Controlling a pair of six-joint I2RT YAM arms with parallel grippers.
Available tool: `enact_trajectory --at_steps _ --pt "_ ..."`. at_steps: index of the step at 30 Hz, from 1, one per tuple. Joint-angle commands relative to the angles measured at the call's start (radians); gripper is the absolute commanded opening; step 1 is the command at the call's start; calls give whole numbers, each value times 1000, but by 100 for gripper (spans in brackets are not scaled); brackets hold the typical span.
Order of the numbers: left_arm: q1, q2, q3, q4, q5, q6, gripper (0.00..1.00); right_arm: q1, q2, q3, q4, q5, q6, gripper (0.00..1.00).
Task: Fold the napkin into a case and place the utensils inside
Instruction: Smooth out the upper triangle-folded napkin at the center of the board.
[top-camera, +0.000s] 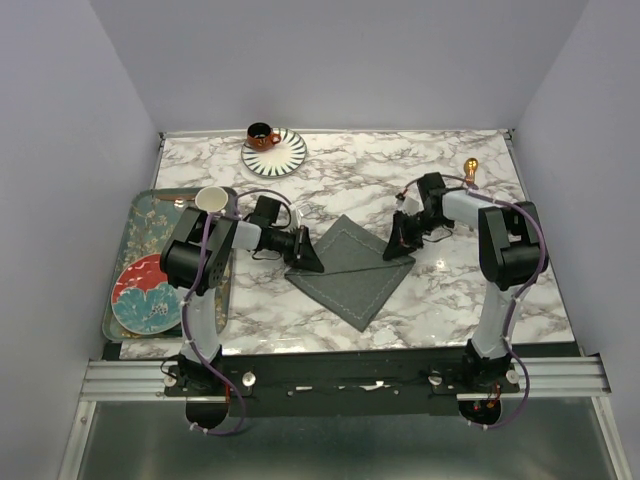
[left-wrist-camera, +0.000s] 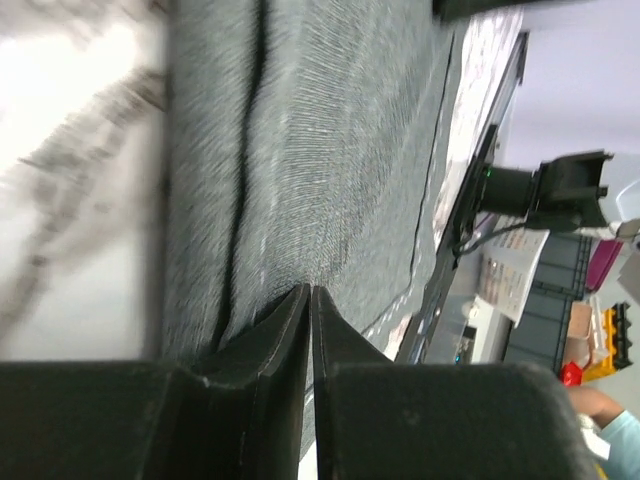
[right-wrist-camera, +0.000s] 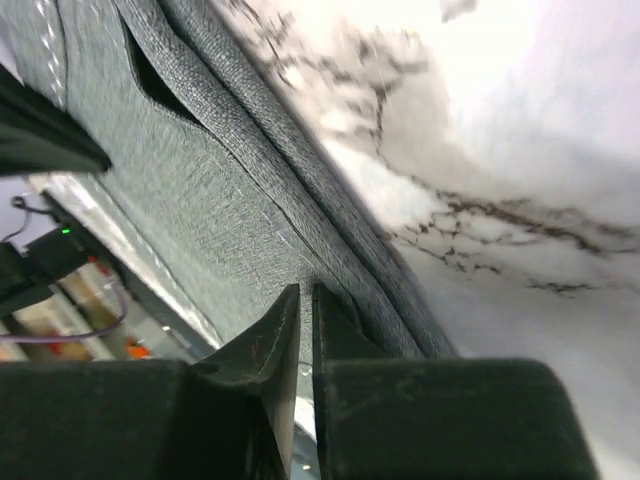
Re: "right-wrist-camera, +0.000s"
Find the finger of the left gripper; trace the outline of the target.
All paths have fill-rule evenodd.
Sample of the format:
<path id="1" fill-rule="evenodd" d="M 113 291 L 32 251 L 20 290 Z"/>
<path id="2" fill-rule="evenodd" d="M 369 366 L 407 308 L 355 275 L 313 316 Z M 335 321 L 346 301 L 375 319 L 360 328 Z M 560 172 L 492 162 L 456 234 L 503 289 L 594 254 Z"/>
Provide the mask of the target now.
<path id="1" fill-rule="evenodd" d="M 102 173 L 111 161 L 72 117 L 1 69 L 1 173 Z"/>

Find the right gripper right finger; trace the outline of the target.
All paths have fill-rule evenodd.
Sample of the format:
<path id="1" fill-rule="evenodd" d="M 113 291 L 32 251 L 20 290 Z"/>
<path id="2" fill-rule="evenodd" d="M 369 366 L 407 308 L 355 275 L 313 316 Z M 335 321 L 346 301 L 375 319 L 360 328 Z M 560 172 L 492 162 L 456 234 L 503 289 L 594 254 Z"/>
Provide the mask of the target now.
<path id="1" fill-rule="evenodd" d="M 528 359 L 394 358 L 313 289 L 313 392 L 325 479 L 595 479 L 569 396 Z"/>

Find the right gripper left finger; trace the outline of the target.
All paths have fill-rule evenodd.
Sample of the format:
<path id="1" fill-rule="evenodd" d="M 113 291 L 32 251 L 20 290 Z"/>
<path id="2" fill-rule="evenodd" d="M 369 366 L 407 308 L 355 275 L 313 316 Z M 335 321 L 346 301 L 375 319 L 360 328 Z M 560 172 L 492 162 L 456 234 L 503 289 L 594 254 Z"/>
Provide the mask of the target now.
<path id="1" fill-rule="evenodd" d="M 5 363 L 5 479 L 286 479 L 300 290 L 206 359 Z"/>

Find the grey cloth napkin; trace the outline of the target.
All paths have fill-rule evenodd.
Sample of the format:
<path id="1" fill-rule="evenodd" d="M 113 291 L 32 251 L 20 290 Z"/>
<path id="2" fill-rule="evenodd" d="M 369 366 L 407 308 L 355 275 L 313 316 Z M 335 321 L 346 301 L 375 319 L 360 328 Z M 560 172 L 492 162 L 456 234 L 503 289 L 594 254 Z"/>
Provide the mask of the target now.
<path id="1" fill-rule="evenodd" d="M 112 166 L 93 177 L 223 344 L 288 283 L 325 284 L 373 342 L 453 358 L 397 236 L 323 145 L 378 148 L 396 92 L 431 63 L 406 31 L 334 19 L 311 42 L 276 1 L 5 1 L 29 87 L 81 124 Z"/>

